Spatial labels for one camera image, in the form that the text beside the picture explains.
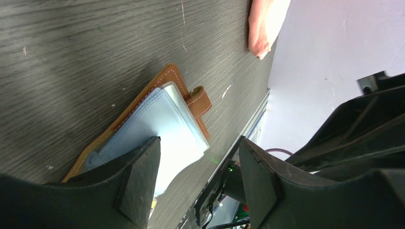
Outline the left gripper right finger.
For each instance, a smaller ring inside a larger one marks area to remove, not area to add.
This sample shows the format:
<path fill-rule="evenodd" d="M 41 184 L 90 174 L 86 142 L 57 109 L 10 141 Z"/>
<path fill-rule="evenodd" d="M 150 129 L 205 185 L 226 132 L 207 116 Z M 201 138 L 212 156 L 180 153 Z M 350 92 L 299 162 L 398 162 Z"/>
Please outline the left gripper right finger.
<path fill-rule="evenodd" d="M 402 229 L 405 171 L 372 169 L 345 181 L 301 170 L 248 139 L 240 166 L 254 229 Z"/>

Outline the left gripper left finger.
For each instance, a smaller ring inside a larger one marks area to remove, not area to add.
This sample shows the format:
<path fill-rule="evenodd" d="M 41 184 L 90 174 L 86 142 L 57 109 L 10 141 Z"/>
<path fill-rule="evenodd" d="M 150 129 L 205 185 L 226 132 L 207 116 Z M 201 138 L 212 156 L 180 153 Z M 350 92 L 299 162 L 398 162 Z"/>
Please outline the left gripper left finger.
<path fill-rule="evenodd" d="M 3 229 L 145 229 L 157 173 L 160 138 L 64 183 L 35 184 L 0 176 Z"/>

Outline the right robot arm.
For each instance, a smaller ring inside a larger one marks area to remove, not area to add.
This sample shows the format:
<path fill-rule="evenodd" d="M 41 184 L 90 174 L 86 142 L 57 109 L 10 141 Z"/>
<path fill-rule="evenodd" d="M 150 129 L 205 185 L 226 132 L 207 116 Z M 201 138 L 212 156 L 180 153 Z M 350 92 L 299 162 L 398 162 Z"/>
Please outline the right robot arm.
<path fill-rule="evenodd" d="M 304 171 L 405 152 L 405 75 L 357 80 L 362 95 L 339 105 L 286 162 Z"/>

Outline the brown leather card holder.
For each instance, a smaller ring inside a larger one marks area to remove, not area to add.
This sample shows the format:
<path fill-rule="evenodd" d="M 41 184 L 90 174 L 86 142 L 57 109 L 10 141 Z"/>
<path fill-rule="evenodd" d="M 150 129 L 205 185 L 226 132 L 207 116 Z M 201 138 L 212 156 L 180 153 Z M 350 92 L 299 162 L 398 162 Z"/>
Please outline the brown leather card holder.
<path fill-rule="evenodd" d="M 202 86 L 189 91 L 179 68 L 173 63 L 166 65 L 107 130 L 82 151 L 64 181 L 158 136 L 161 156 L 154 196 L 162 195 L 181 171 L 208 150 L 210 134 L 202 116 L 211 107 Z"/>

